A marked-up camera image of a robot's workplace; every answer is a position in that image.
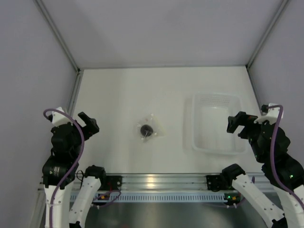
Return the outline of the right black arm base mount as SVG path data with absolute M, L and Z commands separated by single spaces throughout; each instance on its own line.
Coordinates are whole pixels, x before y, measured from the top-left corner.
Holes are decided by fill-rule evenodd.
M 221 174 L 219 175 L 207 175 L 207 188 L 210 191 L 218 192 L 220 190 L 225 190 L 225 180 Z

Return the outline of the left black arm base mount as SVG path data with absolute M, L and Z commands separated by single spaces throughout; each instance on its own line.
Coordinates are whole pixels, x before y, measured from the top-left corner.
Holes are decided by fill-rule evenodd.
M 106 191 L 120 190 L 122 186 L 122 180 L 123 177 L 120 175 L 108 175 L 106 177 L 105 190 Z

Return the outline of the clear zip top bag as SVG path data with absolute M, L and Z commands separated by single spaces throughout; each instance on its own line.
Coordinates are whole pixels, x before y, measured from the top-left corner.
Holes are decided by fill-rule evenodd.
M 147 114 L 141 119 L 138 119 L 133 129 L 135 136 L 144 143 L 166 135 L 166 131 L 161 122 L 153 113 Z

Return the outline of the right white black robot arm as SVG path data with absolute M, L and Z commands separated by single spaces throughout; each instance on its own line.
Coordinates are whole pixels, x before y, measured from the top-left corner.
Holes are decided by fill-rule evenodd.
M 227 132 L 242 126 L 239 138 L 248 140 L 254 157 L 262 164 L 262 172 L 277 193 L 281 207 L 274 204 L 238 165 L 232 164 L 220 173 L 222 184 L 235 189 L 255 209 L 269 228 L 302 228 L 304 226 L 304 168 L 288 154 L 290 139 L 276 121 L 239 112 L 228 117 Z

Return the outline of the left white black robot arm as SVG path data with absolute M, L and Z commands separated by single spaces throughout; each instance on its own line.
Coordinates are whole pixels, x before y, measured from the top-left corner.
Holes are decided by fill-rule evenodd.
M 46 196 L 47 228 L 83 228 L 91 204 L 98 190 L 107 185 L 103 167 L 87 167 L 80 191 L 73 204 L 70 203 L 73 184 L 85 141 L 99 132 L 95 119 L 84 112 L 78 117 L 85 123 L 81 126 L 61 108 L 51 109 L 47 119 L 51 129 L 51 156 L 42 168 L 43 186 Z

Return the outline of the black fake food piece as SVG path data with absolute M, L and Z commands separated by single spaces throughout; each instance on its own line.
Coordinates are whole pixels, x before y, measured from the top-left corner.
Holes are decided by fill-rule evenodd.
M 140 128 L 140 133 L 143 138 L 150 137 L 153 134 L 153 128 L 148 124 L 144 124 Z

